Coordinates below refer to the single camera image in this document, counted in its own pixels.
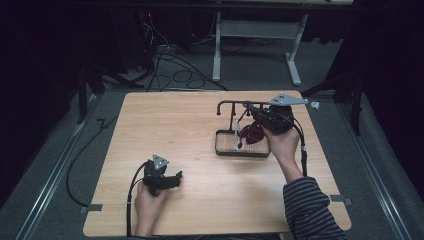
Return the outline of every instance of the cable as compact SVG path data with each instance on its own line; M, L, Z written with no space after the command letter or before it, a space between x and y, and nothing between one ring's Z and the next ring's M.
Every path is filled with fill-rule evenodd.
M165 84L165 86L161 87L160 86L160 80L159 77L163 77L166 78L168 80L168 82ZM162 92L162 90L164 90L167 86L169 86L169 84L171 84L171 79L168 76L165 75L157 75L156 76L157 82L158 82L158 87L159 87L159 92Z
M221 45L221 51L228 52L228 53L236 53L236 52L241 51L246 46L246 43L247 43L246 38L241 38L241 37L224 37L222 39L227 41L227 42L229 42L229 40L233 40L233 39L234 40L240 39L239 42L241 41L241 46L239 48L235 49L235 50L227 50L227 49L223 48L222 45Z
M182 65L182 64L180 64L178 62L171 61L171 60L168 60L168 59L164 59L164 60L166 60L168 62L171 62L171 63L174 63L174 64L177 64L177 65L185 68L185 70L181 70L181 71L178 71L178 72L176 72L176 73L173 74L172 79L175 82L177 82L177 83L185 83L186 82L186 87L189 88L189 89L199 89L199 88L201 88L201 87L203 87L205 85L206 80L204 78L202 78L202 76L200 74L191 71L187 66L184 66L184 65ZM187 79L184 79L184 80L179 80L178 77L177 77L177 75L179 75L181 73L189 73L189 77ZM192 79L193 78L193 75L199 76L200 79ZM193 86L193 83L194 82L197 82L197 81L201 81L200 85Z
M152 24L152 28L153 28L153 30L155 30L155 32L159 35L159 36L161 36L162 38L163 38L163 40L165 40L165 42L166 42L166 46L167 46L167 48L169 48L169 43L168 43L168 39L166 39L166 37L164 37L156 28L155 28L155 25L153 24L153 20L152 20L152 13L150 12L150 11L148 11L147 12L148 14L148 16L149 16L149 20L150 20L150 24Z
M150 91L150 88L152 87L153 79L155 78L156 73L158 72L158 69L159 69L159 60L161 59L161 56L162 56L162 54L163 54L163 51L164 51L164 50L162 50L162 52L159 54L158 59L156 60L156 68L155 68L155 71L154 71L154 73L153 73L152 78L150 79L149 85L148 85L148 86L147 86L147 88L146 88L146 92Z
M152 67L154 68L154 65L149 64L148 70L143 75L141 75L140 77L136 78L135 80L130 81L130 80L122 77L121 75L119 75L117 73L114 73L112 71L109 71L108 69L103 68L101 66L98 66L98 65L95 65L95 64L92 64L91 66L93 68L97 69L98 71L102 72L103 74L110 76L111 78L113 78L114 80L118 81L119 83L121 83L123 85L126 85L128 87L133 87L133 88L144 88L144 85L138 85L135 82L136 81L140 81L140 80L146 78L147 76L149 76L151 74L152 70L153 70L151 68Z
M146 28L143 28L143 30L145 30L146 31L146 33L144 34L144 38L145 39L147 39L147 37L148 37L148 35L149 35L149 32L151 33L150 34L150 46L152 46L153 45L153 39L155 39L155 37L154 37L154 35L153 35L153 29L149 26L149 24L147 24L147 23L145 23L145 22L143 22L142 24L141 24L141 26L142 27L146 27Z
M178 59L178 60L180 60L180 61L182 61L182 62L184 62L185 64L187 64L187 65L189 65L191 68L193 68L205 81L207 81L207 82L210 82L210 83L212 83L213 85L215 85L215 86L218 86L219 88L221 88L221 89L223 89L224 91L229 91L225 86L223 86L223 85L221 85L221 84L219 84L219 83L217 83L217 82L215 82L215 81L212 81L211 79L209 79L208 77L206 77L201 71L199 71L196 67L194 67L193 65L191 65L189 62L187 62L186 60L184 60L184 59L182 59L182 58L180 58L180 57L178 57L178 56L175 56L175 55L172 55L172 54L163 54L163 56L171 56L171 57L173 57L173 58L176 58L176 59Z
M138 173L140 170L146 165L146 163L141 164L141 166L137 169L137 171L134 174L133 180L131 181L130 189L128 190L128 197L127 197L127 238L131 237L131 201L132 201L132 190L134 186L141 181L142 179L135 181L137 178Z
M126 78L121 77L120 75L118 75L116 73L113 73L114 77L112 77L112 76L111 77L113 79L117 80L118 82L112 82L112 81L109 81L105 78L103 78L102 80L103 80L103 82L110 84L110 85L114 85L114 86L127 86L129 88L144 88L144 85L138 85L138 84L136 84L136 82L139 82L141 80L146 79L149 75L151 75L153 73L154 69L155 69L155 65L154 65L153 61L150 61L146 72L144 72L141 76L139 76L139 77L137 77L133 80L127 80Z
M208 41L210 41L210 40L212 40L212 39L215 38L215 37L209 38L211 36L213 27L215 26L215 20L216 20L216 13L213 15L212 25L211 25L211 28L209 29L209 33L206 35L206 37L204 37L199 42L192 43L192 45L197 45L197 44L201 44L201 43L204 43L204 42L208 42Z
M112 120L110 120L106 125L104 125L83 147L82 149L78 152L78 154L74 157L74 159L72 159L71 164L69 165L67 174L66 174L66 192L68 193L69 197L78 205L82 206L82 207L86 207L88 208L89 204L83 203L82 201L79 201L78 199L76 199L72 192L71 192L71 188L69 187L69 177L71 175L71 170L72 167L74 166L76 160L78 159L78 157L84 152L84 150L90 145L90 143L101 133L103 132L103 130L105 130L106 128L109 127L109 125L111 123L113 123L116 119L118 119L118 116L114 117Z
M215 39L215 37L210 38L210 39L203 41L201 43L197 43L197 44L193 45L193 47L196 48L196 49L200 49L200 50L215 49L215 42L211 42L211 40L213 40L213 39Z
M303 133L302 126L300 125L299 121L297 121L296 118L293 118L293 119L299 125L299 127L294 122L292 122L288 117L284 116L283 114L280 114L280 113L277 113L277 112L274 112L273 114L276 114L276 115L282 117L284 120L288 121L292 125L292 127L297 131L297 133L299 134L300 150L301 150L300 162L302 164L302 172L303 172L304 177L308 176L308 172L307 172L307 168L306 168L308 154L306 152L305 135Z

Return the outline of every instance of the striped shirt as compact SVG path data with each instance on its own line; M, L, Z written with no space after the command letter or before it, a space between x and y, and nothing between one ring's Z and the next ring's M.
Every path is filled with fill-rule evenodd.
M295 239L347 239L327 208L329 197L315 178L297 179L285 185L283 192L287 222Z

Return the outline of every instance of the tabletop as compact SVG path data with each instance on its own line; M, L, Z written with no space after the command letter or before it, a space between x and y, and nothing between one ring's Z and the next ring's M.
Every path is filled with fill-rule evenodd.
M265 158L218 156L216 131L228 129L231 105L222 100L268 101L297 91L157 92L125 97L92 204L87 236L124 236L126 198L137 168L152 154L170 161L166 176L183 171L181 186L171 189L154 229L156 235L232 234L290 231L284 214L284 175L272 153ZM322 191L339 195L305 105L294 105L308 151L308 175ZM243 111L236 107L237 115ZM242 126L252 117L244 117ZM300 150L296 153L300 166ZM351 226L342 202L329 206L339 226ZM133 231L136 223L132 207Z

